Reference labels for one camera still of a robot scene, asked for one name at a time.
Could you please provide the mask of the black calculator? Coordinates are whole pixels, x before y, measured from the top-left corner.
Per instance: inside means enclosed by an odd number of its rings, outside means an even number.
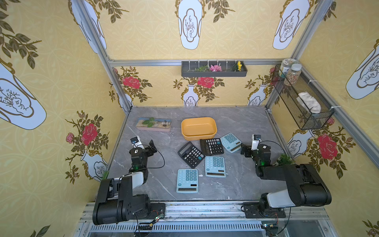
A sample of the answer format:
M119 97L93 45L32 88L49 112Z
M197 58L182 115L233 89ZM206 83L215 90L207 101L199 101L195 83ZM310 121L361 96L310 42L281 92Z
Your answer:
M201 152L205 156L215 156L224 154L224 147L220 138L200 139Z
M192 169L205 160L205 155L190 141L178 151L178 155Z

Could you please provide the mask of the yellow storage box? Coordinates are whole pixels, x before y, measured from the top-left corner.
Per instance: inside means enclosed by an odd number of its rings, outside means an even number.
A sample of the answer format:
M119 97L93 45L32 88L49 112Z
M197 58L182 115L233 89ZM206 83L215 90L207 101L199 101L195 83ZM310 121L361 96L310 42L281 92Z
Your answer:
M211 117L188 118L181 123L181 132L187 141L212 139L217 130L216 122Z

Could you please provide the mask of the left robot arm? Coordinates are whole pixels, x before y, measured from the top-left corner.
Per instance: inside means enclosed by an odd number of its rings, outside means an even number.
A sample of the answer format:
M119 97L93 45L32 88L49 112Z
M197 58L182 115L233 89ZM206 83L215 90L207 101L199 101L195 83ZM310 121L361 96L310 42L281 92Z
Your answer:
M94 225L113 224L138 218L151 212L147 194L134 195L133 190L148 179L148 157L157 149L153 141L130 150L132 166L127 175L104 179L95 202L92 221Z

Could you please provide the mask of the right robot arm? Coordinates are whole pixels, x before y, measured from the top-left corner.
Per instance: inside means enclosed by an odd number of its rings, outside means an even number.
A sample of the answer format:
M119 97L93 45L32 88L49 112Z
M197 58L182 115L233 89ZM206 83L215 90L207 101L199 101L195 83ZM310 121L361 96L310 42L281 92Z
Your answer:
M300 206L325 206L332 202L332 195L318 171L310 164L270 164L270 146L257 145L257 149L241 145L241 152L255 162L256 175L261 180L284 181L286 189L264 193L259 202L246 202L241 210L246 218L285 218L284 209Z

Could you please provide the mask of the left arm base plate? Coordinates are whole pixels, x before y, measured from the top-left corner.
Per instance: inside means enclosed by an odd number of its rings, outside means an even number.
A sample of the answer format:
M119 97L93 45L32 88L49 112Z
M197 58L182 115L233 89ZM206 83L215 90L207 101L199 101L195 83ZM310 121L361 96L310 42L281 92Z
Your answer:
M145 209L132 213L130 220L144 220L144 219L155 219L159 215L165 215L166 204L163 202L153 202Z

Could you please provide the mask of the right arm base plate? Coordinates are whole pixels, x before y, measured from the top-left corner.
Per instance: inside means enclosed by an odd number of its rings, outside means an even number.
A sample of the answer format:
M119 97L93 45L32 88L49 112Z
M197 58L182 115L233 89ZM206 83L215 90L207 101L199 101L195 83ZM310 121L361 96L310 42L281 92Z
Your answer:
M248 219L252 218L285 218L283 208L265 207L257 202L245 202L241 206L241 211Z

